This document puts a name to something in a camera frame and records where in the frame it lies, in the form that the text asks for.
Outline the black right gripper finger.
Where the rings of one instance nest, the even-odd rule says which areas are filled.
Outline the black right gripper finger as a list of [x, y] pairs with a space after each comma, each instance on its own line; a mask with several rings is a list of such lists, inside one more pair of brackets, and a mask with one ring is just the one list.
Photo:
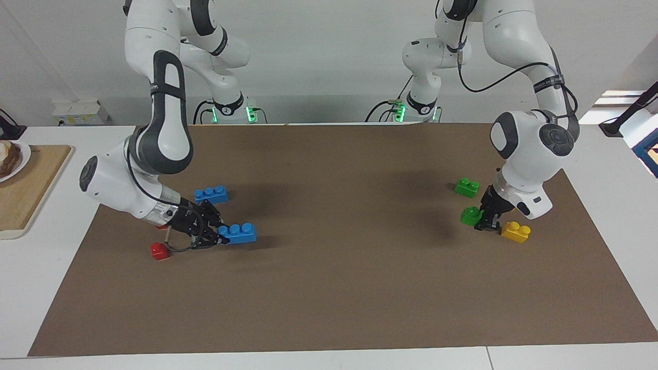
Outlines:
[[194, 249], [204, 250], [204, 249], [212, 248], [216, 245], [228, 245], [229, 243], [230, 243], [230, 239], [223, 235], [195, 237]]
[[199, 203], [199, 215], [202, 218], [200, 224], [204, 227], [221, 227], [226, 223], [221, 218], [220, 211], [209, 200], [204, 199]]

